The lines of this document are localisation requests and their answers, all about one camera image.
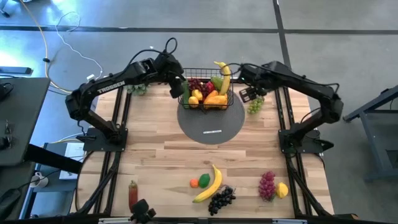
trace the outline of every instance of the wooden tabletop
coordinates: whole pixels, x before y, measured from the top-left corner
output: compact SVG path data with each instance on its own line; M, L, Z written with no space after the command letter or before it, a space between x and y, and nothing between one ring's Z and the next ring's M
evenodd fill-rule
M242 88L234 86L236 92ZM290 193L286 198L275 198L272 203L263 202L258 196L261 175L269 170L276 174L275 184L283 182L289 186L285 157L280 152L277 137L280 126L275 95L266 96L260 113L246 114L242 130L232 140L219 145L204 145L192 141L180 129L178 102L170 97L169 90L169 86L152 86L144 96L135 96L131 100L127 121L129 135L119 166L112 216L131 216L127 188L134 180L138 183L139 199L146 199L157 217L209 217L209 200L192 203L202 189L190 188L189 180L209 173L212 182L211 164L214 164L223 174L223 184L236 188L237 197L215 217L294 217ZM290 98L294 118L300 121L310 111L307 97L290 90ZM105 120L111 120L115 99L116 90L99 97L96 112ZM103 157L103 152L94 152L83 167L78 185L80 207L98 185ZM324 208L333 213L321 160L312 154L302 157L308 188ZM298 186L297 189L300 208L304 212L302 191ZM101 211L107 195L108 188L104 191Z

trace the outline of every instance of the grapes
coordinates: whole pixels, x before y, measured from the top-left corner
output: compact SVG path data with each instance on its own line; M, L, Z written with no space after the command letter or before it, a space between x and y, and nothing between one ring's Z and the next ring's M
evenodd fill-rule
M262 175L259 184L259 194L264 201L272 202L275 197L275 174L272 171Z
M208 209L210 215L213 216L217 214L222 207L232 204L232 200L236 199L236 196L233 194L234 190L230 186L226 186L221 193L217 192L214 194Z
M262 96L258 96L255 100L252 100L248 107L248 114L256 114L260 112L263 103L264 97Z

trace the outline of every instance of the yellow banana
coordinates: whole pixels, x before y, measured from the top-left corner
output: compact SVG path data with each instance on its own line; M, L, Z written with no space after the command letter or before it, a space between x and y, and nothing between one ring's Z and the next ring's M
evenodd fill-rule
M231 70L229 69L228 66L225 66L226 64L224 62L214 62L214 63L223 70L224 79L223 79L223 84L221 86L220 95L224 95L228 91L229 82L231 81Z
M198 202L202 202L202 201L206 200L208 197L212 196L220 187L221 181L223 180L223 175L221 174L221 171L218 170L214 165L213 165L213 169L214 169L214 177L215 177L213 184L208 189L206 189L202 193L198 194L198 196L196 196L193 199L193 203L198 203Z

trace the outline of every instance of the wire fruit basket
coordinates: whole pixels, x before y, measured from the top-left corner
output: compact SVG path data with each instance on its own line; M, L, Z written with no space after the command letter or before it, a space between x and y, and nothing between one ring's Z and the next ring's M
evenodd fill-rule
M186 103L187 101L185 101L184 98L184 94L181 95L178 98L178 103L181 104L185 109L190 109L190 110L207 110L207 109L216 109L216 110L220 110L220 109L228 109L229 106L234 104L234 96L233 96L233 92L234 92L234 87L233 87L233 79L232 79L232 75L229 76L223 76L220 73L220 70L217 68L184 68L184 74L185 74L185 78L189 81L189 80L194 80L197 79L199 81L201 81L204 85L206 85L206 83L210 82L210 79L212 77L219 77L219 78L224 78L224 77L229 77L231 79L230 83L229 83L229 88L227 91L227 104L226 105L205 105L203 104L205 97L203 96L203 100L199 101L199 105L193 105L190 103Z

